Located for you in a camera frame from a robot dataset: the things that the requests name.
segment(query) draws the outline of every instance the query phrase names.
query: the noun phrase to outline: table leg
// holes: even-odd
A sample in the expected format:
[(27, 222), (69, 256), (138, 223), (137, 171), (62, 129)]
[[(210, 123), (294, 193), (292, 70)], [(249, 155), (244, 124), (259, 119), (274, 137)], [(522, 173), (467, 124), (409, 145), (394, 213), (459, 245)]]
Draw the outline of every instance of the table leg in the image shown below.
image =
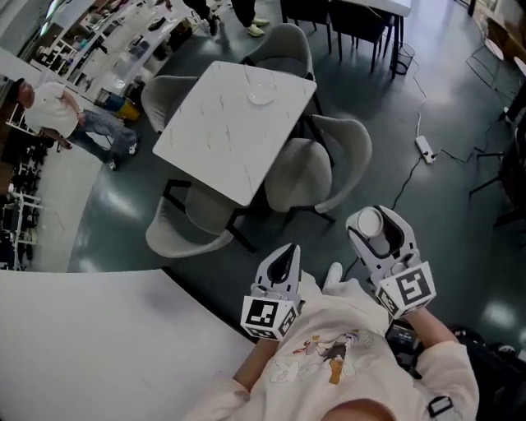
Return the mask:
[(399, 50), (399, 27), (400, 27), (400, 16), (394, 15), (394, 43), (393, 43), (393, 54), (391, 56), (391, 79), (396, 76), (396, 65), (398, 63), (398, 50)]

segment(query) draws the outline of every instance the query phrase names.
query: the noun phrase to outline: white table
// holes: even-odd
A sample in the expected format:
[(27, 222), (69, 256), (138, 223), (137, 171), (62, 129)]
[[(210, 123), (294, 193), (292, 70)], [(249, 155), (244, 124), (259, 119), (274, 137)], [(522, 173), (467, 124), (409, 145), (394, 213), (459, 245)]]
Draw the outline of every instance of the white table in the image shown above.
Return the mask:
[[(275, 100), (255, 105), (258, 83)], [(248, 206), (316, 90), (281, 72), (213, 62), (158, 139), (154, 153), (217, 192)]]
[(253, 347), (162, 270), (0, 278), (2, 419), (181, 420)]
[(344, 0), (361, 4), (362, 6), (373, 7), (384, 12), (392, 13), (394, 15), (394, 43), (393, 55), (391, 57), (391, 78), (394, 79), (396, 75), (396, 67), (398, 62), (399, 51), (399, 32), (402, 31), (402, 40), (404, 42), (404, 18), (411, 13), (411, 3), (413, 0)]
[(412, 0), (345, 0), (348, 2), (361, 4), (363, 6), (373, 7), (375, 9), (383, 10), (384, 12), (392, 13), (401, 17), (409, 16), (411, 13)]

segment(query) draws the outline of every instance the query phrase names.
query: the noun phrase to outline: black chair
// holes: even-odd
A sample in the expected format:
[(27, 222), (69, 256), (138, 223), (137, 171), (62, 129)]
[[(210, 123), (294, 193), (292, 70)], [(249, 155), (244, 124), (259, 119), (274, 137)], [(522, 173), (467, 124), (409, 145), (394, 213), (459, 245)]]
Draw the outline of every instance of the black chair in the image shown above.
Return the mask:
[[(387, 26), (387, 39), (385, 40), (385, 46), (384, 46), (384, 57), (385, 57), (385, 53), (387, 53), (387, 47), (389, 46), (389, 42), (391, 41), (391, 33), (393, 32), (393, 26), (395, 25), (395, 17), (391, 13), (385, 12), (383, 10), (378, 10), (378, 9), (373, 9), (373, 10), (376, 13), (378, 13), (381, 17), (383, 17), (385, 26)], [(404, 36), (402, 35), (401, 44), (403, 42), (404, 42)]]
[(288, 23), (290, 18), (294, 19), (296, 26), (299, 26), (298, 21), (312, 22), (314, 30), (318, 30), (316, 23), (326, 26), (327, 44), (331, 54), (329, 0), (281, 0), (280, 2), (283, 23)]
[(514, 140), (508, 150), (504, 153), (479, 154), (477, 158), (496, 156), (501, 158), (501, 166), (496, 177), (469, 192), (471, 197), (475, 192), (482, 190), (490, 184), (501, 182), (506, 196), (514, 205), (514, 210), (497, 218), (494, 227), (526, 220), (526, 169), (524, 167), (526, 158), (526, 143), (524, 138), (515, 132)]
[(361, 6), (343, 0), (333, 0), (329, 5), (332, 29), (338, 33), (339, 60), (342, 59), (342, 34), (350, 35), (358, 40), (363, 39), (373, 43), (371, 73), (375, 70), (376, 47), (381, 43), (385, 29), (385, 20), (370, 7)]

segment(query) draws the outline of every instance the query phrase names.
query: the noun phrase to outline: white wall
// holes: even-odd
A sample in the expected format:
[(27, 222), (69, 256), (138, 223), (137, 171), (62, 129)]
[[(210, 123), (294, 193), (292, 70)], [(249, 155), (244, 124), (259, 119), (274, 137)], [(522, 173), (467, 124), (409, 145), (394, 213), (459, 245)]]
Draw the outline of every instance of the white wall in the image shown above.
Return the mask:
[(18, 54), (44, 22), (51, 0), (10, 0), (0, 12), (0, 47)]

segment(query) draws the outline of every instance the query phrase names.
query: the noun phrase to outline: white sweatshirt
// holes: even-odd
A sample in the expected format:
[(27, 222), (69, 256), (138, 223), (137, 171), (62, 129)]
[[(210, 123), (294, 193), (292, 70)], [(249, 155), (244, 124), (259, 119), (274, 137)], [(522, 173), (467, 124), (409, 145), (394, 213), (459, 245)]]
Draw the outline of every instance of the white sweatshirt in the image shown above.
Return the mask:
[(387, 328), (387, 312), (372, 300), (320, 295), (303, 306), (250, 394), (218, 373), (184, 420), (319, 421), (339, 404), (369, 399), (394, 420), (412, 421), (430, 419), (429, 402), (448, 396), (454, 408), (446, 419), (473, 421), (478, 387), (465, 347), (426, 349), (416, 381), (396, 363)]

